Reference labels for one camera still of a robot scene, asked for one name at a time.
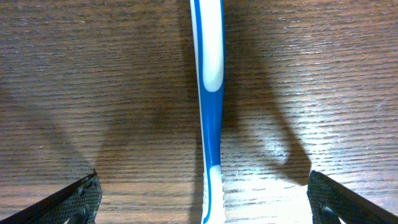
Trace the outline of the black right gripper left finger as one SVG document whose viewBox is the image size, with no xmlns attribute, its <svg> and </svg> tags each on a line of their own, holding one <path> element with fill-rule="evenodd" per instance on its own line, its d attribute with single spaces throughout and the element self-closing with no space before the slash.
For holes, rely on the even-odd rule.
<svg viewBox="0 0 398 224">
<path fill-rule="evenodd" d="M 1 224 L 95 224 L 102 189 L 95 171 L 43 200 L 1 220 Z"/>
</svg>

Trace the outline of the blue white toothbrush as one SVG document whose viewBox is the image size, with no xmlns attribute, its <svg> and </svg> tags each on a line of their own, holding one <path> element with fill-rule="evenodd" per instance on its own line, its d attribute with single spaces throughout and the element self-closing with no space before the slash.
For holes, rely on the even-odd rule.
<svg viewBox="0 0 398 224">
<path fill-rule="evenodd" d="M 190 0 L 203 148 L 202 224 L 226 221 L 221 129 L 224 97 L 224 9 L 222 0 Z"/>
</svg>

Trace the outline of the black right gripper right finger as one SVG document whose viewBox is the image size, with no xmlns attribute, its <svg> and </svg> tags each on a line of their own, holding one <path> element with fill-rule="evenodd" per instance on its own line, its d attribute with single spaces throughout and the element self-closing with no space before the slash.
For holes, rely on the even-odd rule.
<svg viewBox="0 0 398 224">
<path fill-rule="evenodd" d="M 325 174 L 311 171 L 307 197 L 313 224 L 395 224 L 397 216 L 356 194 Z"/>
</svg>

